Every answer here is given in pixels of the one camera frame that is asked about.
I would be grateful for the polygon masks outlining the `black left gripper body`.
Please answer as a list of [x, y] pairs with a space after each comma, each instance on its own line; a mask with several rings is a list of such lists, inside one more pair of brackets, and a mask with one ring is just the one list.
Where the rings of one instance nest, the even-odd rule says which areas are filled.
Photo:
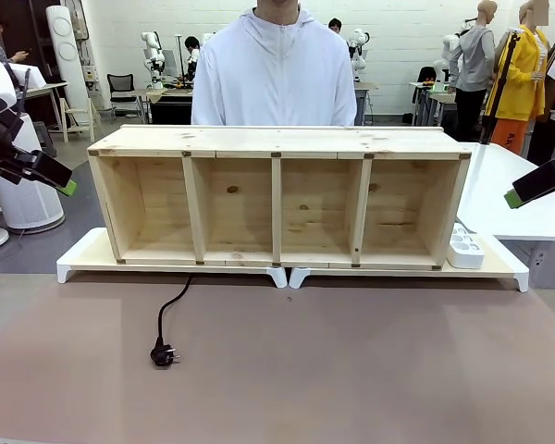
[[15, 144], [21, 130], [24, 130], [21, 114], [7, 109], [0, 113], [0, 177], [14, 184], [22, 179], [36, 181], [37, 175], [28, 171], [37, 160], [37, 150], [22, 144]]

